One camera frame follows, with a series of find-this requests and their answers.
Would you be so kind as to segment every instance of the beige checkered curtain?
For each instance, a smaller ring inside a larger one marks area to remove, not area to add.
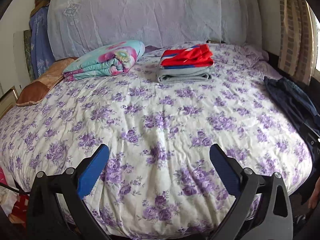
[[[309,85],[316,66],[311,13],[306,0],[280,0],[281,47],[278,67],[292,76],[294,81],[306,85]]]

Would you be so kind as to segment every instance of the gray folded garment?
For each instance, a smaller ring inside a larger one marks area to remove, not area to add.
[[[211,79],[210,67],[191,67],[164,69],[159,68],[157,79],[159,83],[168,84],[181,81],[206,81]]]

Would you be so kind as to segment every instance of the floral bedsheet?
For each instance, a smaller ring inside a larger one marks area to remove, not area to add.
[[[0,120],[5,168],[29,191],[37,172],[62,173],[108,145],[108,165],[85,202],[108,234],[132,239],[177,238],[222,221],[234,197],[210,162],[213,143],[258,174],[279,171],[292,193],[312,160],[264,88],[265,75],[279,75],[251,46],[209,46],[208,82],[156,83],[162,49],[127,74],[62,82],[38,105],[14,107]]]

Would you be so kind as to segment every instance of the brown pillow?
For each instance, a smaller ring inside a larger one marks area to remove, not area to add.
[[[31,106],[40,103],[46,94],[64,79],[62,71],[75,59],[65,58],[53,63],[45,73],[22,90],[16,105]]]

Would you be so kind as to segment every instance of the folded quilt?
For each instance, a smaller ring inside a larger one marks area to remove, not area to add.
[[[66,81],[127,73],[145,51],[141,41],[123,41],[95,49],[70,64],[63,75]]]
[[[212,52],[207,44],[188,49],[166,50],[160,60],[157,79],[160,83],[203,81],[211,79]]]

